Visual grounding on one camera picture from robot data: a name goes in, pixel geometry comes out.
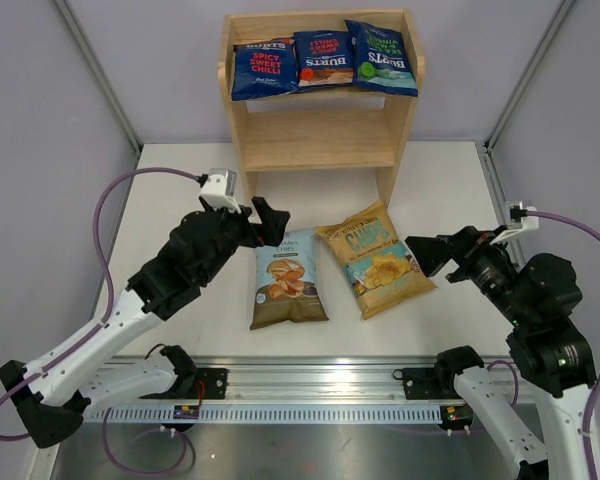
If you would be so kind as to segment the yellow kettle chips bag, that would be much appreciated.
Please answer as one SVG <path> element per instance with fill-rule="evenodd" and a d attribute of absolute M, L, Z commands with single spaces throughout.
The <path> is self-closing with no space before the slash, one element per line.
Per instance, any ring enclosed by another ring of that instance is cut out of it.
<path fill-rule="evenodd" d="M 381 200 L 315 233 L 335 256 L 365 320 L 436 288 L 399 239 Z"/>

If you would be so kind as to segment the light blue cassava chips bag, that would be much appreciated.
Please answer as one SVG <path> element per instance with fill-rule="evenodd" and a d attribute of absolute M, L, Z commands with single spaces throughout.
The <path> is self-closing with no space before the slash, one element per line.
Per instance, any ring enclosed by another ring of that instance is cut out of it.
<path fill-rule="evenodd" d="M 251 330 L 329 320 L 317 288 L 314 229 L 286 232 L 277 247 L 258 248 L 255 258 Z"/>

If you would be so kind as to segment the blue Burts chilli bag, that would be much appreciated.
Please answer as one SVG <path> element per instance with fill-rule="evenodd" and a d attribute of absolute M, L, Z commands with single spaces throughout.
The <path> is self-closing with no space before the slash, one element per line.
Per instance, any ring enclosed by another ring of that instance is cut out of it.
<path fill-rule="evenodd" d="M 255 100 L 298 91 L 298 70 L 292 38 L 235 45 L 234 54 L 233 101 Z"/>
<path fill-rule="evenodd" d="M 293 40 L 300 91 L 353 84 L 354 49 L 348 32 L 300 31 Z"/>

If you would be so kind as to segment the blue green Burts vinegar bag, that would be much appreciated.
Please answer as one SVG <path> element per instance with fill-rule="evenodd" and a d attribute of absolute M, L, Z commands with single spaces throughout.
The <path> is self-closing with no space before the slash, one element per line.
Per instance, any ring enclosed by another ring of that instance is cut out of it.
<path fill-rule="evenodd" d="M 418 96 L 400 32 L 347 19 L 354 48 L 353 85 L 388 95 Z"/>

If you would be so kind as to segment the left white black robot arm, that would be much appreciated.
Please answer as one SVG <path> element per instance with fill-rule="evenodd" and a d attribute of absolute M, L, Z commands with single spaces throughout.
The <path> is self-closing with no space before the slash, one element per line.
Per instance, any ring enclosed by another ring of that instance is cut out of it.
<path fill-rule="evenodd" d="M 239 248 L 279 246 L 289 220 L 289 212 L 272 209 L 262 197 L 235 210 L 205 204 L 170 232 L 103 319 L 89 321 L 35 361 L 5 363 L 0 380 L 26 437 L 49 448 L 73 435 L 86 418 L 119 404 L 151 395 L 188 396 L 197 367 L 180 346 L 166 346 L 149 359 L 109 372 L 99 369 L 196 300 Z"/>

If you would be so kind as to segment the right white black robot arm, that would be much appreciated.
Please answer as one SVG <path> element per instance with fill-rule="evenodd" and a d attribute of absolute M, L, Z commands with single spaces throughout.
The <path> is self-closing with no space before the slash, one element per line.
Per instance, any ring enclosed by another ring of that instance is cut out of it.
<path fill-rule="evenodd" d="M 516 268 L 505 244 L 535 230 L 519 220 L 491 231 L 467 226 L 452 235 L 409 236 L 406 244 L 431 277 L 453 261 L 450 283 L 472 282 L 510 322 L 510 357 L 533 395 L 543 436 L 537 438 L 496 394 L 484 361 L 470 346 L 439 353 L 436 389 L 464 400 L 508 462 L 513 479 L 600 479 L 600 440 L 594 405 L 600 370 L 584 335 L 570 319 L 582 293 L 571 263 L 549 253 Z"/>

